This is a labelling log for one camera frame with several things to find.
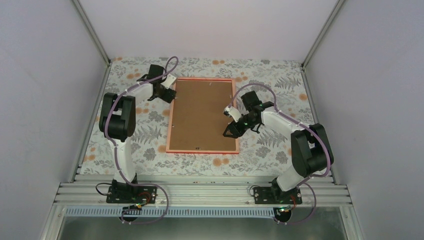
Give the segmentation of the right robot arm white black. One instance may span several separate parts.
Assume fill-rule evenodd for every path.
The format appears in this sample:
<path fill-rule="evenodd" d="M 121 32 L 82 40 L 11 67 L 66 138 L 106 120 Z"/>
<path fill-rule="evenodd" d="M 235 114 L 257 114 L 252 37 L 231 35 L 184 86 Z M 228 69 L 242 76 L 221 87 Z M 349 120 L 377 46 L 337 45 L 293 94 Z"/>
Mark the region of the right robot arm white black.
<path fill-rule="evenodd" d="M 240 113 L 231 104 L 223 111 L 225 116 L 232 118 L 224 130 L 224 137 L 238 139 L 248 130 L 257 133 L 260 126 L 290 137 L 291 166 L 266 188 L 272 201 L 284 203 L 297 195 L 300 184 L 317 177 L 319 171 L 329 172 L 334 157 L 321 124 L 306 126 L 279 111 L 275 102 L 259 100 L 255 91 L 245 93 L 241 100 L 246 114 Z"/>

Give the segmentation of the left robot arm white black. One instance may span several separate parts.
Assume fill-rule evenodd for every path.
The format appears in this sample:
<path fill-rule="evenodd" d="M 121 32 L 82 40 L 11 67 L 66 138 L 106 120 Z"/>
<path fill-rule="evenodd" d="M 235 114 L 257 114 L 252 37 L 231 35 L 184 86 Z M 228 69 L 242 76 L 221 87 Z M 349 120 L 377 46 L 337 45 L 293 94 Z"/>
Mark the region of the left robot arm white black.
<path fill-rule="evenodd" d="M 143 101 L 161 99 L 171 103 L 176 96 L 172 85 L 177 78 L 171 70 L 152 64 L 147 74 L 122 93 L 107 92 L 103 96 L 99 129 L 107 139 L 116 171 L 107 197 L 131 203 L 139 197 L 137 174 L 132 160 L 132 136 L 136 130 L 136 106 Z"/>

